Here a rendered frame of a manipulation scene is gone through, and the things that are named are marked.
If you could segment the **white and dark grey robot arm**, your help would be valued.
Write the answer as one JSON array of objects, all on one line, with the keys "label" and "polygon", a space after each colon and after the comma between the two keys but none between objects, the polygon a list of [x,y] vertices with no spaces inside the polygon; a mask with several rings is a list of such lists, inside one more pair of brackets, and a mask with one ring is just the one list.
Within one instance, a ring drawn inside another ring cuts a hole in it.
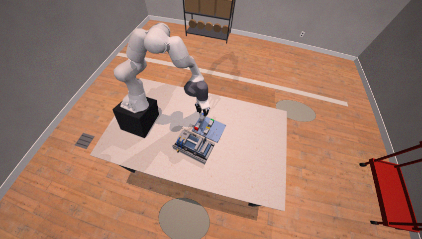
[{"label": "white and dark grey robot arm", "polygon": [[[173,64],[180,69],[188,68],[192,76],[184,86],[184,91],[191,97],[196,97],[202,110],[210,108],[208,100],[208,85],[192,56],[189,56],[183,40],[179,36],[170,35],[170,28],[164,23],[157,23],[149,30],[137,28],[133,31],[126,50],[128,60],[119,64],[114,70],[117,80],[126,83],[128,95],[123,98],[120,107],[133,113],[149,107],[143,83],[136,75],[147,66],[144,63],[146,52],[153,54],[168,52]],[[132,61],[131,61],[132,60]],[[127,106],[128,105],[128,106]]]}]

